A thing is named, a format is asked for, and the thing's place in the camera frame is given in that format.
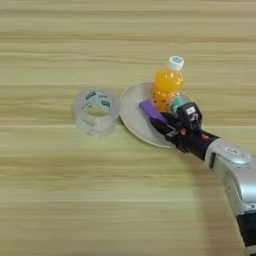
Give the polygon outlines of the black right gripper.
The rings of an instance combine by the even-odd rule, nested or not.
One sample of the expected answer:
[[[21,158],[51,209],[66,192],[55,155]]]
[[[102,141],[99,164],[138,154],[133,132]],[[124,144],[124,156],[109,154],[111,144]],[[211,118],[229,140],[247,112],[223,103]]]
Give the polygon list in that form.
[[[151,125],[183,153],[191,153],[204,160],[209,145],[218,139],[218,136],[201,129],[190,132],[181,125],[180,119],[172,113],[162,112],[162,116],[168,121],[168,124],[160,119],[151,118]]]

